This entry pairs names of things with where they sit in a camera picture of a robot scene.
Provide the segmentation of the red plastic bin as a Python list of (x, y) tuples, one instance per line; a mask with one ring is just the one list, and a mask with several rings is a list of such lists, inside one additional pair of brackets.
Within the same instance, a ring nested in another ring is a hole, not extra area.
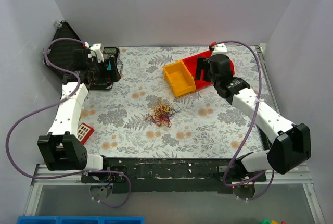
[(195, 71), (196, 71), (196, 64), (197, 64), (197, 58), (210, 58), (212, 56), (221, 56), (220, 61), (220, 67), (219, 71), (221, 74), (221, 80), (230, 80), (233, 78), (235, 71), (234, 71), (234, 64), (230, 60), (230, 58), (227, 55), (219, 54), (219, 55), (212, 55), (212, 51), (205, 51), (190, 57), (187, 57), (185, 59), (182, 59), (182, 61), (185, 63), (187, 69), (191, 73), (191, 75), (194, 78), (196, 91), (204, 88), (206, 86), (209, 86), (211, 84), (214, 84), (215, 81), (202, 81), (202, 80), (195, 80)]

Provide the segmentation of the yellow plastic bin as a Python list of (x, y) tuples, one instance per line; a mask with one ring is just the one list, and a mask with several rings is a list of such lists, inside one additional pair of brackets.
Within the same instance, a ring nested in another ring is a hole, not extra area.
[(196, 90), (194, 78), (182, 60), (163, 66), (163, 71), (164, 79), (175, 97), (181, 97)]

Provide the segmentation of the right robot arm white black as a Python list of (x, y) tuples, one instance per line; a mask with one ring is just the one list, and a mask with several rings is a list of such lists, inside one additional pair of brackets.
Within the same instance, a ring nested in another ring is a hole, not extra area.
[(230, 59), (224, 54), (198, 58), (195, 78), (210, 81), (217, 94), (252, 118), (268, 137), (268, 151), (244, 155), (236, 159), (235, 174), (241, 181), (254, 172), (272, 169), (284, 175), (311, 158), (311, 134), (307, 125), (287, 120), (257, 98), (257, 93), (242, 78), (235, 77)]

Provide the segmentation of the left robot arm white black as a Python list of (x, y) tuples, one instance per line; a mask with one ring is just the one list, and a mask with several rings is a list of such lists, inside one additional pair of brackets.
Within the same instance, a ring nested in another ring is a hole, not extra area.
[(55, 120), (37, 145), (47, 168), (54, 170), (93, 171), (94, 178), (106, 182), (111, 175), (100, 155), (88, 153), (79, 139), (79, 120), (83, 103), (90, 90), (109, 90), (121, 78), (122, 62), (118, 52), (106, 53), (97, 44), (87, 49), (75, 49), (68, 61), (51, 62), (69, 70), (62, 77), (61, 103)]

